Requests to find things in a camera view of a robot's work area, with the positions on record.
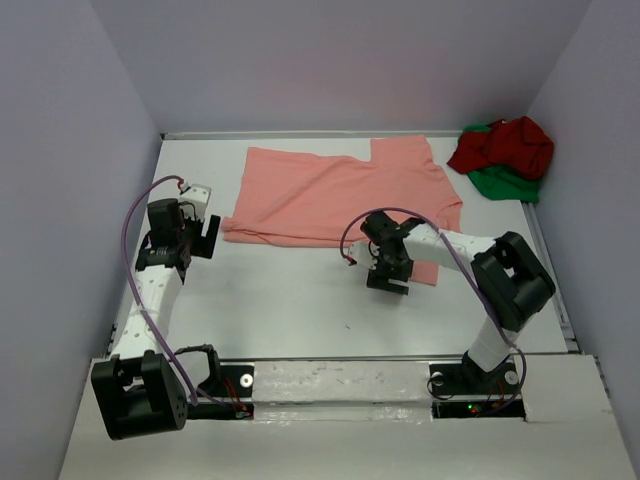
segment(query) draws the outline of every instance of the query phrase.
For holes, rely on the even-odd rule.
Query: black bracket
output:
[[[458,363],[430,364],[431,393],[436,398],[451,395],[487,395],[491,389],[498,393],[495,388],[497,382],[500,382],[506,395],[516,392],[518,384],[512,385],[505,378],[506,375],[515,375],[515,378],[518,378],[513,362],[502,362],[490,373],[482,372],[482,376],[476,374],[473,378],[465,371],[467,368],[464,360]]]
[[[112,440],[181,430],[187,421],[184,389],[162,354],[96,363],[91,385]]]

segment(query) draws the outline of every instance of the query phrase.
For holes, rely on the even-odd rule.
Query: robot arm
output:
[[[185,381],[174,371],[177,359],[171,364],[165,357],[164,338],[191,258],[213,256],[220,217],[212,215],[202,235],[210,197],[209,188],[192,185],[181,188],[179,198],[147,206],[150,230],[138,251],[134,274],[141,305],[133,302],[110,358],[95,363],[91,371],[98,406],[114,440],[180,430],[187,420]],[[154,335],[144,314],[159,335]],[[179,363],[188,369],[195,385],[220,380],[220,362],[213,347],[170,352],[172,358],[176,355],[181,355]],[[188,368],[183,366],[185,360],[190,363]]]
[[[486,392],[503,373],[510,345],[555,293],[551,277],[526,241],[513,232],[497,239],[436,232],[418,218],[398,224],[382,211],[368,215],[360,229],[369,242],[353,243],[349,256],[369,269],[367,286],[404,295],[409,292],[404,282],[416,260],[460,269],[442,238],[446,236],[461,265],[473,272],[478,290],[510,341],[505,343],[496,322],[487,316],[459,371],[448,379],[451,391]]]
[[[201,237],[210,198],[210,188],[192,185],[178,199],[158,200],[147,207],[150,231],[138,252],[135,281],[142,304],[163,337],[169,333],[173,304],[182,289],[191,256],[213,255],[219,217],[212,216],[207,236]],[[112,356],[134,358],[148,350],[162,351],[140,307],[133,302]]]

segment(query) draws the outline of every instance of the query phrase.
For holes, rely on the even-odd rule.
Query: red wire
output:
[[[229,384],[229,387],[231,387],[231,390],[233,391],[233,394],[235,395],[236,401],[240,405],[240,408],[242,408],[242,410],[246,412],[247,406],[244,403],[242,403],[242,401],[240,400],[240,397],[238,396],[238,392],[236,392],[236,387],[233,386],[233,382],[231,381],[230,378],[227,378],[227,383]]]
[[[500,389],[500,405],[502,405],[502,402],[504,402],[504,388],[502,388],[502,383],[500,383],[500,380],[498,380],[498,388]]]

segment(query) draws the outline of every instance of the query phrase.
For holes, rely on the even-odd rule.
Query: wire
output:
[[[233,396],[235,397],[236,402],[238,402],[238,404],[240,405],[240,408],[246,412],[247,406],[244,403],[242,403],[242,401],[240,400],[240,397],[238,396],[238,392],[236,392],[236,387],[233,386],[233,382],[228,377],[227,377],[227,383],[229,384],[229,388],[231,388],[231,391],[233,392]]]
[[[227,402],[223,402],[222,400],[218,400],[217,398],[213,398],[211,395],[209,395],[207,392],[205,392],[201,388],[196,388],[196,392],[198,392],[198,394],[201,397],[204,397],[207,400],[209,400],[211,403],[215,403],[215,404],[223,406],[223,407],[230,407],[231,406]]]
[[[504,388],[502,388],[502,383],[500,383],[500,380],[498,380],[498,388],[500,389],[500,405],[502,405],[502,402],[504,402]]]
[[[140,307],[140,314],[142,315],[142,318],[144,318],[145,322],[147,322],[147,326],[149,327],[149,330],[151,330],[151,333],[153,333],[153,336],[156,338],[156,340],[160,344],[160,347],[167,354],[167,356],[169,357],[169,360],[173,362],[176,369],[178,370],[178,373],[180,373],[180,376],[182,377],[185,384],[187,385],[187,388],[190,392],[191,404],[193,406],[197,406],[198,394],[196,392],[196,388],[193,385],[193,382],[189,378],[189,375],[187,375],[187,371],[184,369],[184,367],[178,360],[178,357],[176,357],[176,355],[173,353],[173,351],[171,350],[171,347],[169,347],[169,344],[167,343],[166,339],[162,336],[162,332],[160,332],[156,324],[153,322],[153,319],[149,315],[149,312],[147,312],[144,304],[142,303],[140,292],[138,292],[138,288],[136,286],[136,280],[133,276],[133,273],[131,272],[131,265],[129,264],[129,252],[127,248],[127,236],[128,236],[127,234],[129,232],[129,223],[131,222],[131,217],[133,216],[136,208],[142,202],[142,200],[144,200],[147,197],[147,195],[149,195],[149,193],[154,188],[156,188],[161,183],[168,182],[169,180],[177,180],[178,188],[180,187],[180,185],[184,183],[184,179],[182,177],[179,177],[178,175],[167,175],[166,177],[162,177],[161,179],[153,182],[151,186],[147,188],[144,192],[142,192],[138,196],[138,198],[136,198],[135,201],[131,204],[129,211],[127,212],[127,216],[124,219],[124,223],[122,224],[122,232],[120,234],[120,252],[122,254],[122,262],[124,264],[124,269],[127,276],[127,282],[129,283],[129,287],[131,288],[131,292],[133,293],[133,299],[135,300],[136,304]]]
[[[501,410],[504,410],[509,405],[511,405],[516,400],[518,395],[520,395],[520,393],[522,392],[522,386],[524,385],[525,379],[527,378],[527,360],[526,360],[526,358],[524,356],[523,351],[515,343],[513,343],[513,341],[509,337],[507,337],[507,335],[504,333],[504,330],[502,330],[502,326],[500,325],[500,320],[498,319],[498,315],[497,315],[495,309],[493,308],[493,306],[491,305],[491,303],[489,302],[487,297],[485,297],[484,294],[480,291],[480,289],[476,285],[476,282],[474,281],[473,277],[471,276],[471,273],[467,270],[467,267],[464,266],[464,263],[462,262],[462,259],[460,258],[458,253],[453,248],[453,245],[451,245],[451,242],[449,241],[447,236],[440,231],[440,227],[438,227],[438,225],[436,225],[432,220],[428,219],[424,215],[416,213],[416,212],[414,212],[412,210],[408,210],[406,208],[400,208],[400,207],[374,208],[373,210],[368,210],[368,211],[366,211],[364,213],[361,213],[356,218],[351,220],[351,222],[349,222],[349,224],[346,226],[346,228],[344,229],[344,232],[342,233],[342,237],[340,238],[340,255],[342,256],[342,258],[346,259],[349,262],[349,265],[355,265],[357,263],[355,261],[355,259],[353,257],[351,257],[351,256],[349,256],[349,255],[344,253],[344,244],[345,244],[345,241],[346,241],[346,238],[347,238],[347,234],[349,233],[349,230],[351,230],[351,228],[360,219],[362,219],[362,218],[364,218],[364,217],[366,217],[368,215],[371,215],[372,213],[385,212],[385,211],[405,213],[407,215],[411,215],[412,217],[416,217],[416,218],[422,220],[427,225],[429,225],[431,228],[433,228],[438,233],[438,235],[442,239],[442,242],[447,247],[447,250],[449,250],[449,253],[451,254],[451,257],[453,258],[453,261],[456,263],[458,269],[460,270],[462,275],[464,275],[464,278],[467,280],[467,283],[469,284],[469,286],[471,287],[473,292],[476,294],[476,296],[478,297],[478,299],[480,300],[480,302],[484,306],[484,309],[487,312],[488,317],[491,319],[491,321],[493,322],[493,325],[498,330],[498,334],[500,335],[500,338],[502,339],[502,341],[505,344],[507,344],[510,348],[515,350],[518,353],[518,355],[520,355],[520,358],[522,359],[522,375],[520,377],[520,382],[518,383],[518,387],[516,388],[516,391],[513,392],[513,395],[511,395],[509,400],[507,400],[505,403],[503,403],[499,407],[487,412],[485,415],[493,415],[494,413],[497,413],[497,412],[499,412]]]
[[[367,250],[369,250],[369,255],[371,255],[373,258],[376,258],[378,256],[374,255],[373,250],[371,250],[371,242],[367,244]]]

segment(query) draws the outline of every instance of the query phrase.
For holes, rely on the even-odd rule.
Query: screw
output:
[[[240,386],[243,388],[249,388],[253,385],[253,377],[248,373],[245,373],[240,377]]]
[[[518,374],[513,370],[509,370],[504,374],[504,379],[509,385],[517,385],[520,379],[518,378]]]

